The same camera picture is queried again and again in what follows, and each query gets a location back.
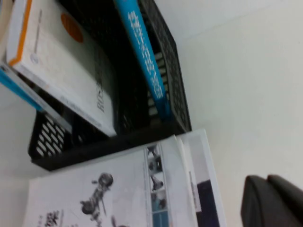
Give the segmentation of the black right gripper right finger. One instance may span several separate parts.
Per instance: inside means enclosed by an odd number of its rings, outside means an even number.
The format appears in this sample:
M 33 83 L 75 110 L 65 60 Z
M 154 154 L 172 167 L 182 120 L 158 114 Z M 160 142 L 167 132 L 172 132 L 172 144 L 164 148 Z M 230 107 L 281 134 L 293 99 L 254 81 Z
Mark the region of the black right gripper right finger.
M 299 222 L 303 221 L 303 191 L 279 175 L 268 175 L 268 182 Z

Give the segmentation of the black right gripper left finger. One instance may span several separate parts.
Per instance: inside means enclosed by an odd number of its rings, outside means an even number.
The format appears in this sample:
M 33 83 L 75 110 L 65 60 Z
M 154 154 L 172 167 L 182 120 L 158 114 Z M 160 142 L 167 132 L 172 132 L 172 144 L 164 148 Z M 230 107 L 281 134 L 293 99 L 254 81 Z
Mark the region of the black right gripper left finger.
M 241 204 L 244 227 L 301 227 L 267 178 L 249 175 L 245 179 Z

